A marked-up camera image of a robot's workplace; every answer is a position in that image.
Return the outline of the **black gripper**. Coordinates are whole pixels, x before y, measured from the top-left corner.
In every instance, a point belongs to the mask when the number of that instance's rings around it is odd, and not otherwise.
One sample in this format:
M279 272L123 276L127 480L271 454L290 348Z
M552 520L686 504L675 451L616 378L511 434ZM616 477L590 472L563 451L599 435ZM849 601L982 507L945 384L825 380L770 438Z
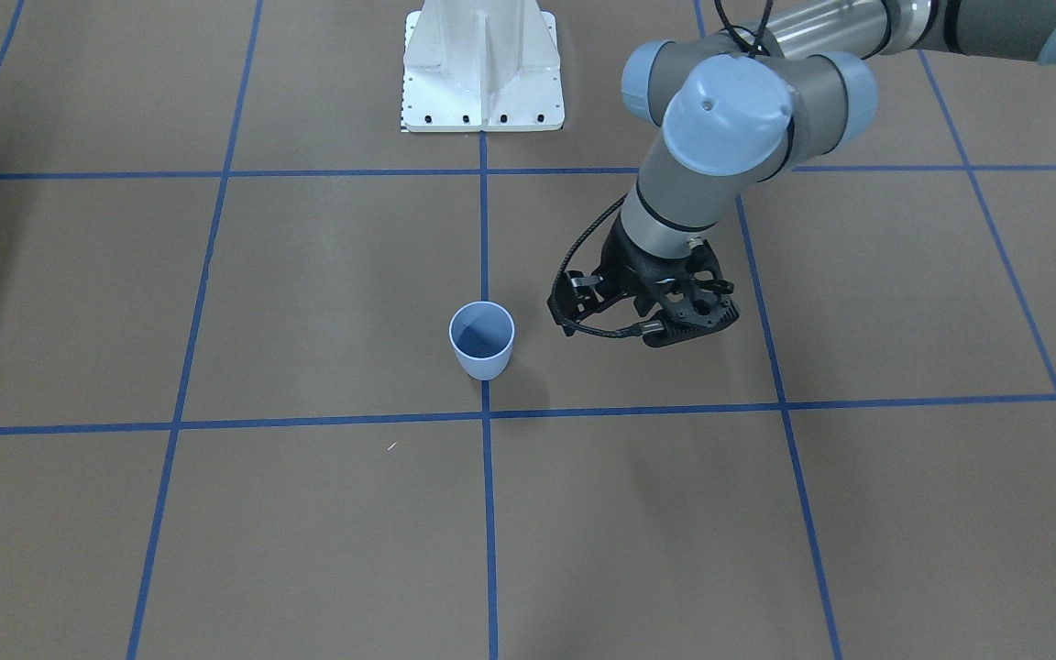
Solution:
M733 290L734 285L721 278L720 261L710 244L693 247L687 258L655 258L637 247L617 220L592 275L557 275L548 309L557 324L564 325L627 301L643 325L662 325L642 335L643 343L652 348L670 347L719 333L738 321Z

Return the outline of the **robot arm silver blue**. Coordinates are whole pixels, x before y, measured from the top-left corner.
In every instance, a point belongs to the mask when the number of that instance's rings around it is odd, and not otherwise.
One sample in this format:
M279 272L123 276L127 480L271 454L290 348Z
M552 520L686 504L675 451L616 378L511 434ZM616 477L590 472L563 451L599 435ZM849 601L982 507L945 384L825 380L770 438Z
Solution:
M907 50L1056 64L1056 1L809 1L689 43L654 41L621 99L657 127L631 188L599 223L590 274L563 258L546 306L567 336L667 347L739 318L709 242L750 185L853 142L875 120L868 60Z

